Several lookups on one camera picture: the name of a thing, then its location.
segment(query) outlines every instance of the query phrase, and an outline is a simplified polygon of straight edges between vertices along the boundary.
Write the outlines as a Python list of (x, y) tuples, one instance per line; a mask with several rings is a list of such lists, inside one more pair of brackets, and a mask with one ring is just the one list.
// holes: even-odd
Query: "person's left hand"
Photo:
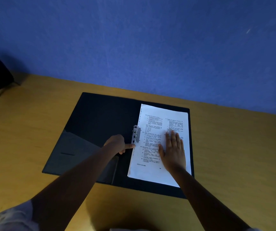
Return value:
[(125, 152), (126, 149), (130, 149), (130, 148), (134, 148), (136, 147), (135, 144), (133, 143), (126, 143), (124, 142), (124, 137), (122, 135), (114, 135), (111, 136), (104, 144), (107, 145), (109, 143), (114, 143), (116, 145), (117, 148), (117, 152), (120, 154), (123, 154)]

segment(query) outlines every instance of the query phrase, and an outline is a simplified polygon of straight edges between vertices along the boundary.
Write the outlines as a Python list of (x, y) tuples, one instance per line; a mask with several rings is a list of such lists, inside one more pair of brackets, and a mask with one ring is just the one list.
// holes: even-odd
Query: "person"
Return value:
[[(94, 155), (67, 171), (31, 200), (0, 213), (0, 231), (64, 231), (110, 159), (134, 144), (110, 137)], [(182, 139), (166, 133), (166, 151), (158, 151), (164, 167), (178, 183), (205, 231), (254, 230), (186, 171)]]

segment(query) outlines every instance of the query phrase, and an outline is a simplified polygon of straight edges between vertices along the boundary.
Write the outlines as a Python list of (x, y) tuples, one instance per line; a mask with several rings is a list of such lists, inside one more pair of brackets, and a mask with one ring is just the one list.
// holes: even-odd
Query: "white paper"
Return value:
[(142, 104), (138, 128), (140, 140), (132, 152), (128, 177), (179, 187), (163, 166), (158, 144), (166, 150), (166, 132), (179, 133), (184, 143), (186, 170), (191, 174), (188, 113)]

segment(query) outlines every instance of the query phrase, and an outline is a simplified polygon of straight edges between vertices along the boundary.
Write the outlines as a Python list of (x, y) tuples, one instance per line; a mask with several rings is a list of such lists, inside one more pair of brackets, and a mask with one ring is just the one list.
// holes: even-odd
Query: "wooden table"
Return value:
[[(29, 75), (0, 97), (0, 211), (56, 176), (41, 171), (82, 92), (190, 108), (196, 179), (244, 221), (276, 230), (276, 115)], [(68, 230), (203, 230), (187, 200), (95, 184)]]

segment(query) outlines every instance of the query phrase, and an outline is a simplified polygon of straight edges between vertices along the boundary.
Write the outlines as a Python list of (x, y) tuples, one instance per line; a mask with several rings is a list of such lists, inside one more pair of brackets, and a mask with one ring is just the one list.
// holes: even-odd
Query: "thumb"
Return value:
[(126, 143), (125, 144), (125, 149), (130, 149), (130, 148), (134, 148), (134, 147), (136, 147), (136, 145), (133, 144), (133, 143)]
[(163, 146), (161, 144), (158, 144), (158, 153), (160, 155), (160, 158), (163, 158), (165, 156), (165, 151), (163, 150)]

